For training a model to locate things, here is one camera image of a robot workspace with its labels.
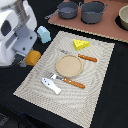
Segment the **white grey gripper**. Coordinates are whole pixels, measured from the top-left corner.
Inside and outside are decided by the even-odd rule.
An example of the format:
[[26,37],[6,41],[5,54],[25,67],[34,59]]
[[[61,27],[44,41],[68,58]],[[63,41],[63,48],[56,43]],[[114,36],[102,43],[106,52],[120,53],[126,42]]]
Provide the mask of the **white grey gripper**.
[[0,1],[0,68],[26,64],[37,39],[36,26],[27,1]]

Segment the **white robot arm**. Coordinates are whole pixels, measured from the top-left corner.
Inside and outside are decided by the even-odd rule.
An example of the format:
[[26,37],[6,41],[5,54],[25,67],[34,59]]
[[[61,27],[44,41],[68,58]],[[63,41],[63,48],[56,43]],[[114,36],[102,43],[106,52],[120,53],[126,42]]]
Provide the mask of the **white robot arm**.
[[27,0],[0,0],[0,68],[20,64],[37,39],[36,17]]

